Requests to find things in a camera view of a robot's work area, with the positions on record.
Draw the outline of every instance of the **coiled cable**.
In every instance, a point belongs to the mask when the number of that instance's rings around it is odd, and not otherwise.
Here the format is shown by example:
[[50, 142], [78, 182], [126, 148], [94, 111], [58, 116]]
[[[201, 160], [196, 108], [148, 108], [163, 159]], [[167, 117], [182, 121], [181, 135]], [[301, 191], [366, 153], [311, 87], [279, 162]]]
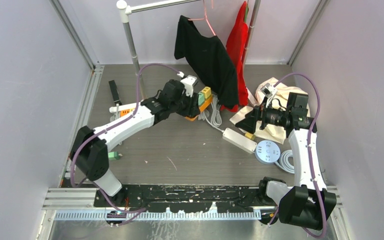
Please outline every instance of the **coiled cable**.
[[216, 95], [212, 95], [211, 112], [205, 109], [201, 114], [198, 115], [198, 120], [205, 120], [213, 128], [224, 132], [219, 127], [222, 125], [222, 116], [220, 116], [220, 105], [217, 104], [218, 98]]
[[289, 158], [292, 158], [292, 150], [286, 150], [282, 152], [280, 155], [280, 159], [278, 161], [275, 161], [274, 164], [276, 164], [279, 168], [281, 168], [283, 171], [294, 174], [295, 169], [294, 166], [289, 162]]

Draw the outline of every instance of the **yellow connector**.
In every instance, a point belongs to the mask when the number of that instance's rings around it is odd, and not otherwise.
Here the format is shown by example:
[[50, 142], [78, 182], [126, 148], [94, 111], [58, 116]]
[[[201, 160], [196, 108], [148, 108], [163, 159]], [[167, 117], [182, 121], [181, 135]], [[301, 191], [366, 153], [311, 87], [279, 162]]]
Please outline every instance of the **yellow connector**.
[[252, 141], [254, 141], [254, 139], [256, 139], [256, 136], [252, 133], [249, 133], [249, 132], [245, 133], [245, 137], [251, 139]]
[[201, 93], [204, 94], [205, 99], [208, 99], [211, 96], [211, 88], [206, 86], [204, 87], [204, 89], [201, 90]]

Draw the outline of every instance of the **metal pole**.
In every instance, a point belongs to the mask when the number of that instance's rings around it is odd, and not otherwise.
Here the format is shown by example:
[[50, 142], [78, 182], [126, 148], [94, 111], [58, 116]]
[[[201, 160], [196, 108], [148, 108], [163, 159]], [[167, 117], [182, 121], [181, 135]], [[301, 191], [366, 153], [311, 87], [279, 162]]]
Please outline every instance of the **metal pole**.
[[[123, 22], [123, 27], [124, 27], [124, 32], [127, 38], [128, 48], [130, 50], [131, 61], [133, 62], [133, 66], [134, 66], [134, 72], [136, 73], [136, 76], [138, 76], [139, 70], [141, 69], [141, 67], [139, 66], [139, 59], [138, 59], [138, 55], [136, 54], [135, 42], [133, 41], [132, 29], [130, 28], [130, 23], [129, 23], [129, 15], [127, 14], [127, 9], [130, 7], [128, 7], [126, 1], [119, 0], [117, 1], [117, 8], [120, 10], [120, 17], [121, 17], [121, 21]], [[142, 76], [139, 77], [139, 88], [140, 88], [140, 94], [142, 95], [142, 99], [147, 99], [148, 97], [145, 90], [145, 83]]]
[[151, 9], [159, 9], [163, 7], [174, 6], [178, 4], [197, 2], [197, 1], [200, 1], [200, 0], [166, 0], [166, 1], [143, 4], [139, 6], [132, 6], [130, 7], [129, 14], [134, 14], [134, 13], [151, 10]]
[[261, 4], [261, 0], [255, 0], [254, 8], [252, 10], [251, 21], [249, 22], [248, 38], [246, 39], [245, 48], [243, 49], [243, 54], [242, 54], [242, 64], [244, 68], [245, 68], [245, 62], [247, 61], [248, 48], [250, 47], [251, 39], [253, 38], [254, 26], [256, 24], [258, 11], [260, 9], [260, 4]]
[[[139, 66], [139, 59], [138, 59], [138, 55], [136, 54], [135, 42], [133, 41], [130, 23], [123, 22], [123, 27], [124, 27], [124, 32], [127, 38], [128, 48], [130, 50], [131, 61], [133, 62], [133, 66], [134, 66], [134, 72], [136, 73], [136, 76], [138, 76], [139, 70], [141, 69], [141, 67]], [[142, 99], [147, 99], [148, 97], [145, 91], [145, 83], [144, 83], [144, 79], [142, 78], [142, 75], [139, 76], [139, 87], [140, 87], [140, 94], [142, 95]]]
[[296, 44], [295, 49], [292, 52], [292, 55], [290, 56], [290, 59], [288, 61], [288, 65], [292, 66], [295, 62], [295, 60], [298, 57], [298, 54], [300, 53], [301, 49], [304, 46], [304, 43], [307, 41], [307, 38], [309, 37], [311, 31], [316, 26], [317, 22], [319, 21], [320, 17], [323, 14], [323, 11], [325, 10], [326, 6], [330, 0], [319, 0], [317, 6], [314, 9], [314, 12], [311, 15], [310, 20], [308, 21], [307, 26], [305, 27], [304, 31], [302, 32], [301, 37], [298, 40], [298, 43]]
[[80, 39], [76, 29], [74, 28], [73, 23], [70, 21], [69, 16], [67, 15], [63, 6], [61, 5], [60, 0], [50, 0], [50, 3], [54, 7], [56, 13], [61, 18], [62, 24], [64, 24], [65, 28], [68, 31], [68, 34], [73, 39], [74, 44], [77, 46], [78, 50], [80, 51], [87, 65], [89, 65], [90, 69], [94, 70], [95, 63], [92, 60], [91, 56], [89, 55], [88, 51], [86, 50], [85, 45], [83, 45], [82, 40]]

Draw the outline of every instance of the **round white device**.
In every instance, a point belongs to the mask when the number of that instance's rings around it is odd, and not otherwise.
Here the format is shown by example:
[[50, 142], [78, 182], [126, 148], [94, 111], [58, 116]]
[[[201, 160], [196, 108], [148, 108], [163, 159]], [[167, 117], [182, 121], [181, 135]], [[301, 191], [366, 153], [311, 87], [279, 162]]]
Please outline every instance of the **round white device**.
[[273, 141], [260, 141], [255, 148], [255, 157], [262, 164], [273, 164], [281, 156], [281, 149]]

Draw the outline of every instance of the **black t-shirt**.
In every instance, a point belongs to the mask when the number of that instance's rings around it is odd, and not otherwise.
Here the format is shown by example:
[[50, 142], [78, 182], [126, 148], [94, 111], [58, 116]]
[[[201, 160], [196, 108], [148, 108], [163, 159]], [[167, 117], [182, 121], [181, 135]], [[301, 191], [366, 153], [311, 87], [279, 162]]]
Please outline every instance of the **black t-shirt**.
[[239, 104], [235, 65], [218, 36], [202, 36], [188, 19], [180, 16], [174, 57], [186, 58], [201, 81], [218, 95], [218, 103], [232, 109]]

